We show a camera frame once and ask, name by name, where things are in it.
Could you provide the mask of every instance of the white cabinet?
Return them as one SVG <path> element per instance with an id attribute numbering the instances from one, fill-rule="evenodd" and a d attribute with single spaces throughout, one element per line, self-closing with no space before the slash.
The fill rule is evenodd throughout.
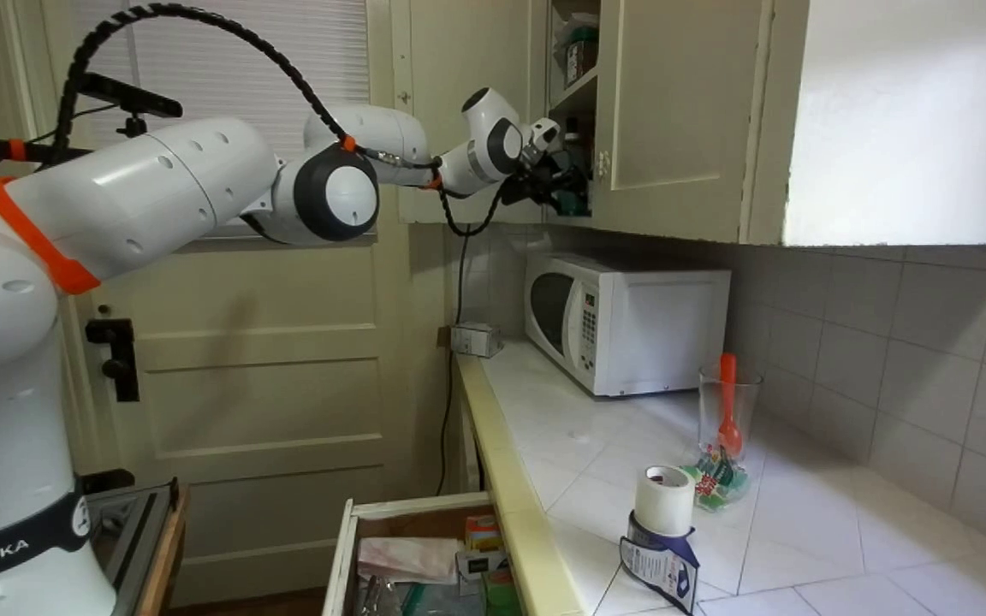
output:
<path id="1" fill-rule="evenodd" d="M 986 242 L 986 0 L 542 0 L 542 84 L 570 14 L 596 84 L 542 102 L 593 170 L 583 227 Z"/>

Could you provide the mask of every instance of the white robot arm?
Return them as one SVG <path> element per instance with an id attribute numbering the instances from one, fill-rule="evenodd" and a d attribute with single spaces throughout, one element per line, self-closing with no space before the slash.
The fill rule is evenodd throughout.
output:
<path id="1" fill-rule="evenodd" d="M 309 154 L 289 162 L 267 209 L 246 224 L 277 242 L 323 242 L 361 235 L 376 220 L 376 184 L 433 187 L 466 199 L 562 147 L 553 121 L 519 124 L 518 110 L 497 94 L 479 88 L 462 106 L 469 142 L 446 159 L 432 159 L 424 127 L 401 110 L 339 106 L 336 124 L 352 144 L 336 144 L 325 124 L 310 121 Z"/>
<path id="2" fill-rule="evenodd" d="M 379 182 L 471 195 L 558 147 L 553 124 L 519 127 L 494 88 L 466 116 L 469 142 L 442 162 L 408 113 L 348 106 L 348 137 L 310 127 L 289 163 L 243 121 L 199 121 L 0 184 L 0 616 L 107 616 L 115 599 L 84 548 L 56 296 L 84 296 L 230 220 L 289 246 L 352 240 L 376 220 Z"/>

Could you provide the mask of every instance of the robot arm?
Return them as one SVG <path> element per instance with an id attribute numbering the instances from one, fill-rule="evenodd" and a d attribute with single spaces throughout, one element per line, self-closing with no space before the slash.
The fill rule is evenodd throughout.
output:
<path id="1" fill-rule="evenodd" d="M 309 154 L 281 170 L 271 209 L 250 212 L 246 224 L 293 246 L 352 240 L 376 220 L 376 184 L 433 187 L 466 199 L 562 147 L 553 121 L 525 127 L 497 88 L 469 97 L 462 113 L 469 142 L 446 159 L 432 159 L 424 127 L 401 110 L 331 110 L 339 127 L 359 144 L 348 151 L 336 144 L 325 124 L 310 121 L 303 135 Z"/>
<path id="2" fill-rule="evenodd" d="M 494 88 L 466 102 L 469 142 L 429 154 L 421 124 L 401 110 L 344 106 L 348 142 L 309 127 L 299 162 L 272 162 L 243 121 L 175 124 L 0 184 L 0 234 L 19 240 L 52 280 L 82 296 L 135 272 L 230 220 L 267 240 L 313 246 L 361 235 L 379 184 L 471 195 L 558 147 L 552 121 L 519 127 Z"/>

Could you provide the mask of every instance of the shelf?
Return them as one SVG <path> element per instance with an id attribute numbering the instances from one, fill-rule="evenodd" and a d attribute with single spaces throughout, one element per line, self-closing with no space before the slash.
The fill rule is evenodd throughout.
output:
<path id="1" fill-rule="evenodd" d="M 600 69 L 593 64 L 586 74 L 579 74 L 549 110 L 549 116 L 566 116 L 579 106 L 593 106 L 596 102 L 596 78 L 600 78 Z"/>

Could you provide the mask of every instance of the black cable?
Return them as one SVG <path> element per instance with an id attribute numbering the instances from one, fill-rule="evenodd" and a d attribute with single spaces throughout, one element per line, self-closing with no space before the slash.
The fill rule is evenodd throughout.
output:
<path id="1" fill-rule="evenodd" d="M 432 167 L 432 182 L 433 182 L 439 205 L 446 209 L 449 228 L 450 228 L 456 235 L 479 235 L 479 234 L 490 228 L 490 224 L 494 224 L 494 215 L 497 215 L 497 205 L 502 202 L 502 184 L 505 184 L 505 182 L 497 184 L 497 191 L 494 191 L 494 199 L 490 199 L 490 209 L 487 209 L 487 220 L 477 224 L 477 227 L 458 227 L 458 224 L 456 224 L 449 191 L 442 187 L 442 179 L 439 179 L 439 167 Z"/>
<path id="2" fill-rule="evenodd" d="M 107 110 L 115 110 L 115 106 L 91 106 L 91 110 L 78 110 L 74 116 L 91 116 L 91 113 L 107 113 Z"/>
<path id="3" fill-rule="evenodd" d="M 462 327 L 462 303 L 466 303 L 466 292 L 462 292 L 462 280 L 466 280 L 466 249 L 469 249 L 469 235 L 462 235 L 462 246 L 458 246 L 458 272 L 456 272 L 456 319 L 450 319 L 450 327 Z M 456 401 L 456 354 L 450 354 L 450 341 L 449 341 L 449 394 L 446 394 L 446 412 L 442 412 L 442 422 L 439 422 L 439 483 L 433 483 L 433 494 L 442 494 L 446 483 L 449 483 L 449 425 L 450 425 L 450 401 Z"/>
<path id="4" fill-rule="evenodd" d="M 59 124 L 56 124 L 56 142 L 52 151 L 61 159 L 67 151 L 73 142 L 73 110 L 78 100 L 78 78 L 89 69 L 89 57 L 124 29 L 135 25 L 135 20 L 154 20 L 154 16 L 186 16 L 194 25 L 208 25 L 218 29 L 227 33 L 243 38 L 246 44 L 252 44 L 260 55 L 267 55 L 289 84 L 293 88 L 310 102 L 310 110 L 323 116 L 323 124 L 328 127 L 328 135 L 336 135 L 339 142 L 344 142 L 344 129 L 328 116 L 325 102 L 313 97 L 313 88 L 309 85 L 309 78 L 262 38 L 255 38 L 250 29 L 221 16 L 221 14 L 208 14 L 208 12 L 194 12 L 194 7 L 182 7 L 182 5 L 143 5 L 143 7 L 125 7 L 114 16 L 107 16 L 102 25 L 94 25 L 82 44 L 74 49 L 67 78 L 61 85 L 59 97 Z"/>

